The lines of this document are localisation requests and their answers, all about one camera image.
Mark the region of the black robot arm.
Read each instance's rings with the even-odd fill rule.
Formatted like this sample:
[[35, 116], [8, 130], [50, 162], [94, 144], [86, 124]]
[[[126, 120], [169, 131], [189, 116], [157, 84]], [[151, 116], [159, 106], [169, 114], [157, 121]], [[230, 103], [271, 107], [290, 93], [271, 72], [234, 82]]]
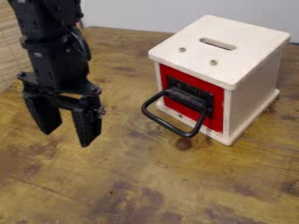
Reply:
[[23, 98], [42, 132], [62, 125], [63, 109], [72, 114], [80, 145], [102, 133], [102, 89], [88, 80], [91, 52], [78, 22], [80, 0], [8, 0], [22, 30], [20, 44], [32, 71], [20, 72]]

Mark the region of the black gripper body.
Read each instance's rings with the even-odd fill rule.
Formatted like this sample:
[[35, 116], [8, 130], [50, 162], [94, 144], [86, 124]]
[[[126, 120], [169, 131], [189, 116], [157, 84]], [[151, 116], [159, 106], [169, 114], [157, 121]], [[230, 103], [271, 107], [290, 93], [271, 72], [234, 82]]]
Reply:
[[67, 110], [82, 105], [80, 98], [99, 98], [102, 89], [88, 78], [90, 48], [83, 39], [22, 37], [22, 47], [32, 63], [32, 71], [19, 74], [24, 94], [44, 96], [54, 106]]

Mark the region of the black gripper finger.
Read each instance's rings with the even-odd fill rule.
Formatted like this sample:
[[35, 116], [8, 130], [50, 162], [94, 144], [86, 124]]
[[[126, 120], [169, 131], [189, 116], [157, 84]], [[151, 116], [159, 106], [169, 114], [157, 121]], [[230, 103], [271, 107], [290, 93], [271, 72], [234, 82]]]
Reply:
[[102, 133], [104, 107], [98, 97], [83, 97], [79, 101], [82, 105], [71, 111], [71, 114], [80, 146], [88, 147]]
[[26, 106], [40, 131], [50, 135], [62, 125], [62, 113], [51, 101], [40, 95], [23, 94]]

